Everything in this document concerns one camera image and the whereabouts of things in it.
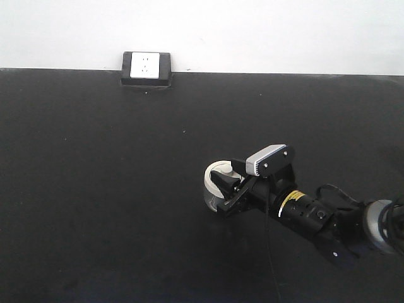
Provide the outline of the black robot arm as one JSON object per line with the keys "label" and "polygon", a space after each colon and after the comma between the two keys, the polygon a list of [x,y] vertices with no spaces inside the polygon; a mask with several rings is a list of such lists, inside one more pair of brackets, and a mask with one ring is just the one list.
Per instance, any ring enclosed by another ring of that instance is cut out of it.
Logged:
{"label": "black robot arm", "polygon": [[313,244],[334,264],[371,251],[403,255],[403,201],[357,201],[332,184],[314,197],[298,190],[291,162],[233,159],[209,165],[205,202],[221,217],[259,210]]}

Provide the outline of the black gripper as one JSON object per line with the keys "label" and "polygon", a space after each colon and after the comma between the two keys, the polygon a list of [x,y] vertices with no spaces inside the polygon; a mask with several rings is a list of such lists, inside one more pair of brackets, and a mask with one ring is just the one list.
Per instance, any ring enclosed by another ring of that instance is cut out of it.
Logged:
{"label": "black gripper", "polygon": [[280,169],[268,177],[255,177],[253,164],[248,160],[232,158],[232,170],[244,180],[229,177],[217,171],[210,174],[211,181],[223,194],[225,201],[219,202],[217,212],[227,218],[245,211],[258,209],[275,218],[282,200],[297,189],[292,165]]}

